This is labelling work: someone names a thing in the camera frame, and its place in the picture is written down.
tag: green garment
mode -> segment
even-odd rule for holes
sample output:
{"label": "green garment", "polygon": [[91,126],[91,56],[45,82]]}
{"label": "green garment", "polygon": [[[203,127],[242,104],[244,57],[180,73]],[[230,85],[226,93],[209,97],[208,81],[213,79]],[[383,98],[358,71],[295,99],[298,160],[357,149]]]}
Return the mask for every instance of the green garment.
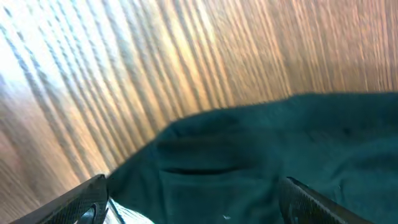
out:
{"label": "green garment", "polygon": [[375,223],[398,222],[398,94],[303,95],[171,124],[108,179],[154,223],[283,223],[291,176]]}

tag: wood grain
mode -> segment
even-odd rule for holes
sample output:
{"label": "wood grain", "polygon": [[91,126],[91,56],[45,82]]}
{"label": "wood grain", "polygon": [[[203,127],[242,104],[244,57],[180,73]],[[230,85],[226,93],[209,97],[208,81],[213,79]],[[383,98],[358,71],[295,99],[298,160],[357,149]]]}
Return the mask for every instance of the wood grain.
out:
{"label": "wood grain", "polygon": [[0,1],[0,223],[176,119],[398,89],[393,0]]}

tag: dark cloth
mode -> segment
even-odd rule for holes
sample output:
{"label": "dark cloth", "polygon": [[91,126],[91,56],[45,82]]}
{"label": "dark cloth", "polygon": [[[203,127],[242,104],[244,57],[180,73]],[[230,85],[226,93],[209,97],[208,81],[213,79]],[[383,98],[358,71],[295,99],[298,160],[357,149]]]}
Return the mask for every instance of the dark cloth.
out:
{"label": "dark cloth", "polygon": [[154,223],[283,223],[291,176],[376,223],[398,221],[398,94],[303,95],[171,124],[108,179]]}

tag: striped wooden surface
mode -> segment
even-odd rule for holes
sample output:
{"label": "striped wooden surface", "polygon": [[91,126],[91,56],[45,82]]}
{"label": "striped wooden surface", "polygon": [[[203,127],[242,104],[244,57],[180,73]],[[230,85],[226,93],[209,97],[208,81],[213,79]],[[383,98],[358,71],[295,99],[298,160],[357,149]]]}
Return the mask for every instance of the striped wooden surface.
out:
{"label": "striped wooden surface", "polygon": [[395,0],[0,0],[0,223],[171,121],[398,88]]}

